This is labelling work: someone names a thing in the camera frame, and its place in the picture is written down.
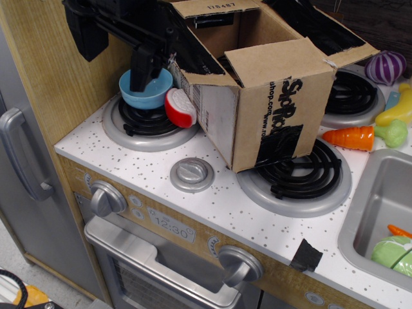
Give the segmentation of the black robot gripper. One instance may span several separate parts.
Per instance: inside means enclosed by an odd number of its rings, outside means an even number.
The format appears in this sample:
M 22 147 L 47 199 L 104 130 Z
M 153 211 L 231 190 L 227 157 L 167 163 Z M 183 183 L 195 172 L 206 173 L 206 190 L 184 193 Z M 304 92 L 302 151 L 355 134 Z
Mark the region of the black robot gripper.
M 92 61 L 114 35 L 133 47 L 130 90 L 143 92 L 168 65 L 178 37 L 163 1 L 63 1 L 66 20 L 79 53 Z

